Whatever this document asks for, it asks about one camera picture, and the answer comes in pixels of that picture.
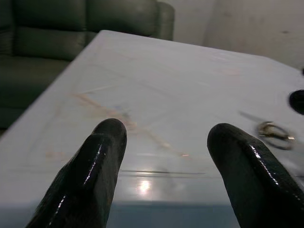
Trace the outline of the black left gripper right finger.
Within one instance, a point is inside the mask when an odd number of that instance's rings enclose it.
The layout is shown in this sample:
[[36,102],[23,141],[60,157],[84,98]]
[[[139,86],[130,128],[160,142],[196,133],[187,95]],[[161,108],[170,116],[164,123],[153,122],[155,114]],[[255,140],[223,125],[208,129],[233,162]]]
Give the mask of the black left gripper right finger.
[[304,226],[303,187],[260,140],[220,123],[210,130],[207,148],[240,227]]

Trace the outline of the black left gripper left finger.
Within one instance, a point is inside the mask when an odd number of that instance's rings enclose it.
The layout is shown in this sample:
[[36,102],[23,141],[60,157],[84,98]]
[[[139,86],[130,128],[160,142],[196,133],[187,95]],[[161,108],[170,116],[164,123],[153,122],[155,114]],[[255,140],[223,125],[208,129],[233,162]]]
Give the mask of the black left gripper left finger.
[[126,144],[121,121],[99,123],[57,173],[27,227],[106,227]]

